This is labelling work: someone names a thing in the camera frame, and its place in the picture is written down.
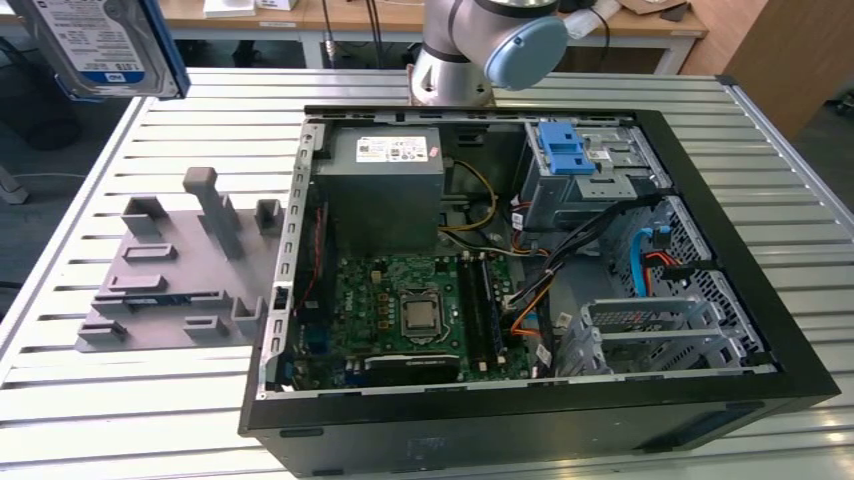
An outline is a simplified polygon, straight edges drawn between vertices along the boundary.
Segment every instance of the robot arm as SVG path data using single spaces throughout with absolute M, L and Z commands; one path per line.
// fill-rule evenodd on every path
M 479 106 L 491 85 L 522 90 L 560 61 L 568 34 L 558 0 L 430 0 L 411 89 L 423 105 Z

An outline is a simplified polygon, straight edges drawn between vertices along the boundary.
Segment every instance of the blue drive bay latch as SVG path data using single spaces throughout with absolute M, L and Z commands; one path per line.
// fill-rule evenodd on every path
M 575 132 L 572 124 L 540 123 L 539 143 L 548 158 L 552 175 L 590 175 L 596 172 L 596 166 L 584 154 L 584 140 Z

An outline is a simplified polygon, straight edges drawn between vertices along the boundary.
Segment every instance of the blue cable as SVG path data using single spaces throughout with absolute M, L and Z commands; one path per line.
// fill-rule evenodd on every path
M 631 265 L 631 280 L 635 283 L 635 292 L 639 297 L 647 296 L 646 284 L 643 283 L 643 265 L 640 265 L 640 242 L 643 238 L 652 238 L 652 229 L 642 228 L 631 237 L 631 249 L 628 251 L 628 263 Z

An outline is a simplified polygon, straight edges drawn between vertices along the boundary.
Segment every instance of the wooden desk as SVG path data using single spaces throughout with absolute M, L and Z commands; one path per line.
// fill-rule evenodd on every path
M 371 41 L 371 23 L 364 0 L 327 0 L 336 41 Z M 420 42 L 424 8 L 378 2 L 383 40 Z M 252 17 L 204 18 L 204 0 L 160 0 L 163 15 L 176 39 L 192 40 L 295 40 L 303 44 L 305 66 L 323 68 L 323 32 L 325 21 L 320 0 L 300 0 L 292 11 L 257 9 Z M 656 74 L 676 74 L 696 39 L 707 29 L 688 13 L 672 23 L 658 15 L 638 16 L 620 10 L 608 19 L 612 48 L 655 48 L 664 50 Z M 0 14 L 0 35 L 24 34 L 15 16 Z M 604 30 L 570 40 L 568 46 L 600 47 Z
M 301 28 L 303 41 L 323 41 L 325 19 L 320 0 L 301 0 L 305 5 Z M 336 41 L 371 41 L 371 23 L 364 0 L 327 0 L 329 7 L 329 23 Z M 424 8 L 419 5 L 399 5 L 376 1 L 379 20 L 383 29 L 383 40 L 388 42 L 420 42 Z M 679 73 L 682 63 L 691 51 L 696 39 L 708 32 L 706 26 L 692 13 L 679 23 L 668 22 L 658 15 L 638 16 L 628 10 L 620 10 L 610 19 L 611 47 L 655 48 L 664 54 L 655 68 L 656 74 Z M 568 46 L 602 47 L 604 44 L 604 28 L 599 28 L 587 37 L 571 40 Z
M 329 23 L 332 31 L 370 31 L 371 23 L 364 0 L 327 0 L 329 6 Z M 320 0 L 303 0 L 305 15 L 303 28 L 323 30 L 325 20 Z M 424 19 L 424 8 L 420 5 L 399 5 L 376 0 L 379 20 L 383 32 L 420 33 Z M 703 38 L 708 30 L 692 13 L 679 23 L 663 20 L 658 15 L 635 15 L 622 9 L 608 19 L 611 36 L 614 37 L 670 37 L 691 36 Z M 604 28 L 596 29 L 594 35 L 604 35 Z

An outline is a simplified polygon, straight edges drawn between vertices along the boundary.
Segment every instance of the metal slotted table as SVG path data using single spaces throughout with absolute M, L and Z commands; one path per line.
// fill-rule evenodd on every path
M 4 479 L 289 477 L 236 434 L 249 347 L 79 354 L 76 331 L 125 231 L 117 215 L 128 197 L 156 194 L 167 209 L 197 208 L 181 178 L 204 165 L 219 171 L 217 189 L 235 207 L 287 201 L 303 106 L 404 104 L 406 77 L 204 69 L 192 80 L 187 100 L 131 102 L 0 326 Z M 496 95 L 502 106 L 664 113 L 843 393 L 678 455 L 407 478 L 850 478 L 854 222 L 740 90 L 711 77 L 554 75 L 536 88 Z

